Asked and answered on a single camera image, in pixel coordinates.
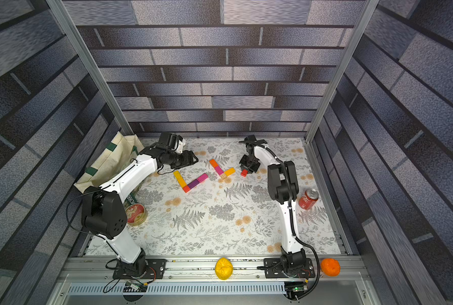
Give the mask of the yellow wooden block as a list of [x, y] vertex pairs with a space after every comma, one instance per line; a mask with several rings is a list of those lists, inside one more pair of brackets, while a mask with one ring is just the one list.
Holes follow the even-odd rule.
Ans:
[[181, 174], [179, 173], [179, 171], [176, 170], [173, 172], [173, 174], [179, 183], [181, 183], [183, 181], [183, 178], [182, 178]]

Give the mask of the yellow-orange wooden block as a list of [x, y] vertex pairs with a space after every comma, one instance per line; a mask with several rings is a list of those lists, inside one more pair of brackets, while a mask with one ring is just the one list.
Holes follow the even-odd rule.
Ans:
[[230, 176], [231, 174], [234, 174], [235, 173], [235, 169], [234, 168], [230, 168], [228, 169], [227, 171], [224, 172], [224, 174], [226, 176]]

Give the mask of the orange wooden block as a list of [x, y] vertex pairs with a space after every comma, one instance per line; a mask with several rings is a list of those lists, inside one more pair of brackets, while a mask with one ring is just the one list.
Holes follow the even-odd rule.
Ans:
[[215, 160], [210, 160], [209, 162], [214, 168], [217, 168], [219, 166]]

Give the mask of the orange-yellow wooden block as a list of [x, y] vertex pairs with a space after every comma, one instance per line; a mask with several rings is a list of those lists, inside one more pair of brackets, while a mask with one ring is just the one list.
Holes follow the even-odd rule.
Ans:
[[182, 188], [185, 188], [188, 186], [188, 184], [185, 183], [185, 181], [182, 178], [178, 178], [178, 182]]

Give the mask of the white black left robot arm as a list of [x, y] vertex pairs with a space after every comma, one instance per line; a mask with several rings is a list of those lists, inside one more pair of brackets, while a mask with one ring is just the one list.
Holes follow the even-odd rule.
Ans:
[[90, 186], [82, 199], [81, 223], [93, 235], [103, 239], [117, 255], [122, 266], [139, 276], [146, 272], [144, 250], [130, 236], [123, 204], [128, 195], [161, 166], [172, 170], [194, 165], [198, 158], [184, 149], [182, 136], [161, 133], [159, 140], [145, 147], [119, 174], [101, 184]]

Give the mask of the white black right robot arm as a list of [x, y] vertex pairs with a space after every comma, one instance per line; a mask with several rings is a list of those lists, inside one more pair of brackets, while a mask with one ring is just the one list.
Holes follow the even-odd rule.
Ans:
[[253, 174], [260, 166], [267, 168], [267, 189], [281, 217], [281, 263], [286, 276], [293, 277], [305, 267], [306, 252], [299, 241], [296, 221], [296, 199], [299, 185], [295, 164], [282, 161], [269, 147], [267, 141], [258, 140], [255, 135], [247, 136], [245, 144], [247, 153], [240, 160], [242, 175]]

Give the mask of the magenta wooden block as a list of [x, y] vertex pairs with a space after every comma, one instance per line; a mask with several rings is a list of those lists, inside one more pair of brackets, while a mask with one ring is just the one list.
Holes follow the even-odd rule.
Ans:
[[207, 174], [202, 174], [200, 177], [197, 178], [199, 183], [202, 183], [204, 180], [208, 178]]

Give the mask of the pink wooden block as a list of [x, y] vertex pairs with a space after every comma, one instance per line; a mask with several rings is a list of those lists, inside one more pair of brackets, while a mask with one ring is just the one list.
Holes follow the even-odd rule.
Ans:
[[219, 166], [216, 166], [214, 169], [220, 177], [225, 175], [224, 171]]

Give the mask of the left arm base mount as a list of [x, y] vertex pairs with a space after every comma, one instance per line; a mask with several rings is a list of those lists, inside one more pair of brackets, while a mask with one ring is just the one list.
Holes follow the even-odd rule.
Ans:
[[164, 277], [166, 263], [166, 259], [138, 260], [133, 264], [117, 261], [113, 272], [113, 279], [161, 280]]

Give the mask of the purple wooden block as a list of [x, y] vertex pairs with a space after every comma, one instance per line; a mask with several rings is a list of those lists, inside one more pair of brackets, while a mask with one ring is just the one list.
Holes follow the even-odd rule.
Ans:
[[190, 189], [193, 189], [193, 188], [196, 187], [198, 184], [200, 184], [198, 180], [193, 180], [191, 183], [188, 184], [188, 187], [189, 187]]

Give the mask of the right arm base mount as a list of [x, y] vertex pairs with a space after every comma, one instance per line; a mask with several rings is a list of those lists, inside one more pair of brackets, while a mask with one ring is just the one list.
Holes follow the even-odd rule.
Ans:
[[307, 258], [305, 264], [300, 268], [295, 268], [290, 272], [284, 270], [280, 259], [265, 258], [263, 261], [265, 278], [267, 279], [280, 279], [280, 278], [293, 278], [293, 279], [311, 279], [315, 278], [315, 268], [310, 258]]

